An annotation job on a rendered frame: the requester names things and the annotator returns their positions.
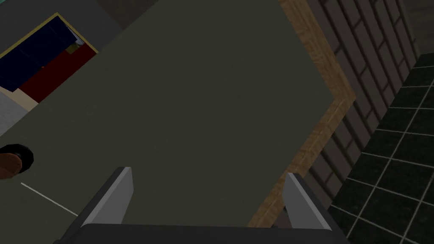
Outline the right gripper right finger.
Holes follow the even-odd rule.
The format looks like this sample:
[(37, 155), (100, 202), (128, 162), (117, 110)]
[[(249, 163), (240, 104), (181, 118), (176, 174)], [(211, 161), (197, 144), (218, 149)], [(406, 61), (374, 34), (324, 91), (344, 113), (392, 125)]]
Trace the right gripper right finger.
[(335, 229), (331, 216), (299, 174), (286, 174), (282, 198), (293, 228)]

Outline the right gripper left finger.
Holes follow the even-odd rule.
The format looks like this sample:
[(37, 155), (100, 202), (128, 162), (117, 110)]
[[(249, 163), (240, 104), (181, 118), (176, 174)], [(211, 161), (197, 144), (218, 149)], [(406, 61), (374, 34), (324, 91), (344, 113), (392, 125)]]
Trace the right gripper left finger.
[(119, 167), (80, 213), (82, 224), (121, 224), (134, 192), (132, 169)]

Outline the framed blue and red picture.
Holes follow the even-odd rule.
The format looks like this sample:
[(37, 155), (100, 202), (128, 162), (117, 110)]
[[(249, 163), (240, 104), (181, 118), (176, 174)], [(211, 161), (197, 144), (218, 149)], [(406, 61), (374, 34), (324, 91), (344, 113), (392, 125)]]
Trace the framed blue and red picture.
[(0, 92), (31, 110), (97, 53), (56, 12), (0, 54)]

